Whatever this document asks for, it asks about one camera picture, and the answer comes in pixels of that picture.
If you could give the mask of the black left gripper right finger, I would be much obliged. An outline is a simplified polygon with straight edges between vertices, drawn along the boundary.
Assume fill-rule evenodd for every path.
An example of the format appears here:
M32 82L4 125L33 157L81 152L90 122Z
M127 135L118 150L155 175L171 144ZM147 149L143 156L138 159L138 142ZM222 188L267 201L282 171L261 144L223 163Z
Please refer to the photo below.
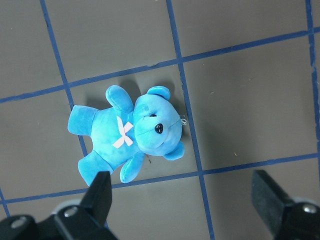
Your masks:
M320 206L289 196L265 170L252 173L251 202L274 240L320 238Z

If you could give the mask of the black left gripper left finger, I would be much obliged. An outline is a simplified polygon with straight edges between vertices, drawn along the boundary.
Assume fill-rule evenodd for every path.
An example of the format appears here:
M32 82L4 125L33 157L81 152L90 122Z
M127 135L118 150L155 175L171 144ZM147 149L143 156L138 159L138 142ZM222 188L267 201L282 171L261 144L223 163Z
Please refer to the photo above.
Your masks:
M100 171L78 205L67 205L47 219L14 215L0 222L2 240L116 240L105 227L112 204L111 176Z

